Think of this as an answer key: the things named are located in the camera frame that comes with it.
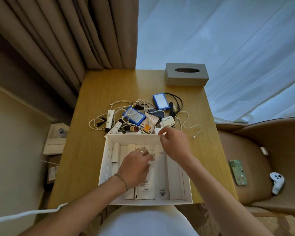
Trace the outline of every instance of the bracelet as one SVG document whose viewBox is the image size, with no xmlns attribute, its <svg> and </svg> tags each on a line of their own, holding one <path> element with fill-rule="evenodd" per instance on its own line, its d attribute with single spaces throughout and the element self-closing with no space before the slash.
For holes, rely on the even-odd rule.
<svg viewBox="0 0 295 236">
<path fill-rule="evenodd" d="M 124 183 L 125 183 L 125 185 L 126 185 L 126 191 L 128 191 L 128 187 L 127 187 L 127 183 L 126 183 L 126 181 L 125 181 L 125 179 L 124 178 L 122 178 L 120 175 L 118 175 L 118 174 L 114 174 L 114 176 L 118 176 L 119 177 L 119 179 L 121 179 Z"/>
</svg>

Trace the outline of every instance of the carpet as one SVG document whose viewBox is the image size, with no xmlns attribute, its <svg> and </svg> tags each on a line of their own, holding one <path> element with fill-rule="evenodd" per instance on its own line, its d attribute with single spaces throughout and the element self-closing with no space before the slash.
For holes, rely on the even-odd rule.
<svg viewBox="0 0 295 236">
<path fill-rule="evenodd" d="M 80 236 L 93 236 L 104 220 L 120 206 L 107 206 L 88 225 Z M 222 236 L 219 227 L 204 204 L 179 205 L 176 208 L 189 220 L 201 236 Z M 275 236 L 295 236 L 295 216 L 272 213 L 267 210 L 247 207 Z"/>
</svg>

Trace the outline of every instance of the leather chair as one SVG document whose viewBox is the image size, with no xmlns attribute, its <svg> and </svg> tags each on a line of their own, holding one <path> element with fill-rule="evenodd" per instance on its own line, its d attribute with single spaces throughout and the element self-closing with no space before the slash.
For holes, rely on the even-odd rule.
<svg viewBox="0 0 295 236">
<path fill-rule="evenodd" d="M 227 161 L 241 161 L 248 185 L 234 181 L 243 205 L 295 215 L 295 118 L 264 121 L 251 125 L 216 123 Z M 264 156 L 260 147 L 269 153 Z M 285 183 L 278 195 L 272 194 L 271 172 Z"/>
</svg>

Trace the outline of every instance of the smartphone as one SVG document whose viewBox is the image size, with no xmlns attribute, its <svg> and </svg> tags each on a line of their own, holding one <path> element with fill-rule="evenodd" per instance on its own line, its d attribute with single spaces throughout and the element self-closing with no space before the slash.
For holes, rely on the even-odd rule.
<svg viewBox="0 0 295 236">
<path fill-rule="evenodd" d="M 247 178 L 245 176 L 245 172 L 240 161 L 230 160 L 229 164 L 231 165 L 236 184 L 239 186 L 248 185 Z"/>
</svg>

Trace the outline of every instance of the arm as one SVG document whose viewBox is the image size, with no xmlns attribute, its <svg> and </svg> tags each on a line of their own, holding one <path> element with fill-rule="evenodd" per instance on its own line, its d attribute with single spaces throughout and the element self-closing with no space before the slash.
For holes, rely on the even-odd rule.
<svg viewBox="0 0 295 236">
<path fill-rule="evenodd" d="M 192 155 L 187 136 L 182 131 L 164 127 L 159 135 L 165 152 L 189 175 L 223 235 L 273 236 Z"/>
<path fill-rule="evenodd" d="M 137 149 L 129 153 L 123 160 L 118 175 L 121 176 L 131 189 L 145 181 L 153 156 L 147 150 Z M 25 230 L 19 236 L 76 236 L 94 217 L 115 198 L 126 192 L 125 183 L 118 177 L 112 176 L 94 190 L 50 214 L 42 221 Z"/>
</svg>

